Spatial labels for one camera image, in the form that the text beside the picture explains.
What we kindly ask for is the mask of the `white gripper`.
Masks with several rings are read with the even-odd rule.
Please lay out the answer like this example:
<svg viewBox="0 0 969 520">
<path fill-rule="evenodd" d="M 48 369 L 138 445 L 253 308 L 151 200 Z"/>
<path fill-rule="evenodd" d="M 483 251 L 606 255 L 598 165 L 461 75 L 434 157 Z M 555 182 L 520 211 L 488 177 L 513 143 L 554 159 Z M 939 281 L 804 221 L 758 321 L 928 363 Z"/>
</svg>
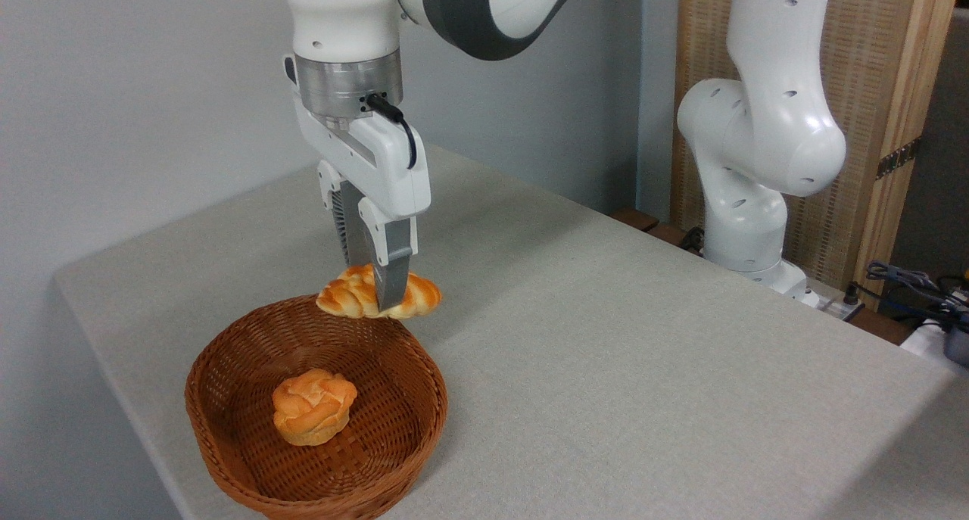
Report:
<svg viewBox="0 0 969 520">
<path fill-rule="evenodd" d="M 379 310 L 390 310 L 418 253 L 414 216 L 432 202 L 422 141 L 398 107 L 400 54 L 349 64 L 291 54 L 284 68 L 302 136 L 322 158 L 319 188 L 345 263 L 372 264 Z"/>
</svg>

